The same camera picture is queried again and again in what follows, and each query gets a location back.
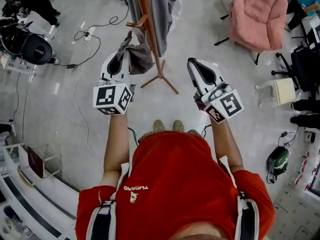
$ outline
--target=green bag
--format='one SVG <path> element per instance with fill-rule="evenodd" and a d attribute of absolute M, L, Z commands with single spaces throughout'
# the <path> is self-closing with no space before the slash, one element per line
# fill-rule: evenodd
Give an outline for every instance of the green bag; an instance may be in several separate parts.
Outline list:
<path fill-rule="evenodd" d="M 266 160 L 266 169 L 268 174 L 266 182 L 274 184 L 277 177 L 287 170 L 289 161 L 289 151 L 284 146 L 277 146 Z"/>

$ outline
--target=black and white marker cube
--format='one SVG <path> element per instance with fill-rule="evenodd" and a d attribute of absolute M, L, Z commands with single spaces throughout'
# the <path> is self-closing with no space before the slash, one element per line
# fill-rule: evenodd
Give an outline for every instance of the black and white marker cube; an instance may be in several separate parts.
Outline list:
<path fill-rule="evenodd" d="M 97 86 L 93 88 L 93 107 L 105 115 L 123 115 L 131 97 L 126 83 Z"/>
<path fill-rule="evenodd" d="M 242 110 L 244 106 L 236 89 L 212 100 L 204 109 L 217 124 L 234 117 Z"/>

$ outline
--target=wooden coat rack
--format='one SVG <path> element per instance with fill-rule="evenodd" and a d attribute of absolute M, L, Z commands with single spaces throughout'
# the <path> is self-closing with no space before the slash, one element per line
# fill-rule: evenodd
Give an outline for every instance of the wooden coat rack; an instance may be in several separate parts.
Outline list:
<path fill-rule="evenodd" d="M 126 25 L 128 27 L 139 28 L 139 29 L 146 31 L 148 38 L 149 38 L 149 41 L 150 41 L 151 49 L 154 54 L 156 68 L 158 70 L 158 75 L 155 76 L 154 78 L 150 79 L 149 81 L 147 81 L 143 85 L 141 85 L 141 88 L 147 86 L 148 84 L 152 83 L 156 79 L 163 79 L 175 91 L 176 94 L 179 94 L 177 89 L 164 76 L 165 60 L 163 60 L 162 63 L 160 64 L 154 22 L 152 20 L 149 0 L 138 0 L 138 2 L 139 2 L 140 10 L 142 13 L 141 19 L 139 20 L 139 22 L 137 24 L 127 22 Z"/>

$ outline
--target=tiled floor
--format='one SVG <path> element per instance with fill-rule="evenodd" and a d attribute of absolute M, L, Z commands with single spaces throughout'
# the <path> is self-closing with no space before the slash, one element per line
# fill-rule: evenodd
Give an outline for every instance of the tiled floor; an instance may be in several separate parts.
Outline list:
<path fill-rule="evenodd" d="M 224 0 L 228 7 L 230 1 Z M 122 19 L 127 6 L 119 0 L 52 0 L 53 6 L 61 12 L 60 27 L 54 29 L 55 37 L 50 42 L 62 64 L 76 63 L 87 56 L 87 48 L 82 42 L 74 43 L 74 35 L 85 26 L 106 24 L 112 16 Z M 238 90 L 245 110 L 229 121 L 236 142 L 242 153 L 247 170 L 266 178 L 265 162 L 268 155 L 277 146 L 278 137 L 284 131 L 295 131 L 296 126 L 290 123 L 294 113 L 290 106 L 258 108 L 259 94 L 254 85 L 272 80 L 271 70 L 277 69 L 278 63 L 274 52 L 264 52 L 258 66 L 254 64 L 251 52 L 233 43 L 225 42 L 214 46 L 218 40 L 227 36 L 228 21 L 220 17 L 226 11 L 220 0 L 182 0 L 182 14 L 175 30 L 168 36 L 168 49 L 165 75 L 179 90 L 176 95 L 164 81 L 157 80 L 144 89 L 137 88 L 134 103 L 128 109 L 129 126 L 138 137 L 152 129 L 155 119 L 161 119 L 167 129 L 176 119 L 183 121 L 185 129 L 201 131 L 208 124 L 208 117 L 199 111 L 193 101 L 195 88 L 188 71 L 189 57 L 202 58 L 215 62 L 224 77 Z M 50 26 L 37 14 L 30 17 L 40 26 L 49 30 Z M 100 165 L 103 165 L 104 151 L 108 137 L 109 118 L 94 109 L 92 104 L 93 87 L 97 85 L 100 70 L 105 59 L 115 51 L 129 30 L 125 22 L 117 26 L 109 25 L 96 29 L 95 35 L 101 38 L 101 48 L 96 56 L 86 62 L 83 74 L 76 90 L 76 102 L 88 124 L 88 143 L 97 154 Z M 296 46 L 295 40 L 285 33 L 285 49 L 288 58 Z M 89 42 L 94 52 L 98 41 Z M 31 79 L 20 75 L 18 83 L 19 107 L 15 115 L 17 138 L 30 146 L 49 144 L 51 153 L 61 153 L 61 161 L 52 163 L 61 168 L 62 179 L 75 188 L 82 190 L 99 183 L 99 170 L 94 155 L 86 145 L 87 128 L 78 113 L 73 101 L 75 83 L 80 76 L 71 76 L 63 66 L 45 65 L 35 69 L 36 77 Z M 139 87 L 156 75 L 156 69 L 144 75 L 132 77 L 132 82 Z M 12 117 L 16 108 L 16 81 L 18 74 L 0 72 L 0 119 Z M 27 94 L 25 113 L 24 105 Z M 22 126 L 24 114 L 24 139 Z M 205 139 L 214 154 L 213 135 L 207 129 Z M 291 148 L 289 167 L 295 166 L 302 146 L 302 130 L 298 132 L 296 142 Z M 133 154 L 136 146 L 130 135 L 130 151 Z M 279 177 L 274 185 L 267 185 L 271 198 L 275 198 L 283 183 L 288 181 L 290 172 Z"/>

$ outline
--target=gray cloth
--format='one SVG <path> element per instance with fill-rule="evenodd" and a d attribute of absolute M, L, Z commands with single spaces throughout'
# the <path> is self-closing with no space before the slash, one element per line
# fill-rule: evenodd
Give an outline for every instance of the gray cloth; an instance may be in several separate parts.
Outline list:
<path fill-rule="evenodd" d="M 130 44 L 132 40 L 132 32 L 135 33 L 139 44 Z M 133 27 L 129 32 L 120 48 L 118 49 L 117 59 L 120 61 L 125 50 L 130 53 L 131 69 L 130 75 L 144 74 L 154 65 L 151 49 L 148 46 L 145 35 L 140 29 Z"/>
<path fill-rule="evenodd" d="M 134 24 L 142 17 L 138 0 L 127 0 Z M 168 0 L 149 0 L 159 56 L 167 50 L 167 35 L 172 22 Z"/>

